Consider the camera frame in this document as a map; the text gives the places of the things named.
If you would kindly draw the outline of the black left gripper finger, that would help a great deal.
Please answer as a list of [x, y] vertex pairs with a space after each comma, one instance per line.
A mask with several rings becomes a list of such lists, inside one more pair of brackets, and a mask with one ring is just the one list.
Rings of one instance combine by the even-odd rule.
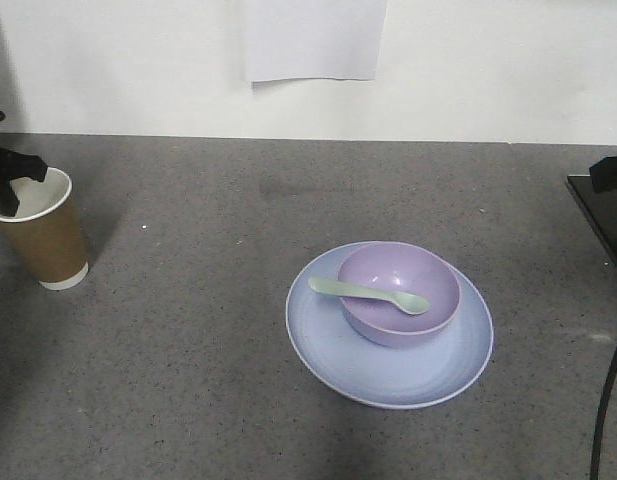
[[43, 182], [48, 166], [37, 155], [26, 155], [0, 147], [0, 182], [30, 178]]
[[11, 182], [0, 181], [0, 215], [14, 217], [19, 209], [19, 199], [15, 194]]

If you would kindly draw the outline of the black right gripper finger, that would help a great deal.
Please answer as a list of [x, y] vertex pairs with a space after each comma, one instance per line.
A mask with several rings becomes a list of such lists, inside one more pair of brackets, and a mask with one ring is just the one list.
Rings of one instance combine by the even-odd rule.
[[617, 190], [617, 156], [608, 156], [589, 168], [592, 188], [595, 193]]

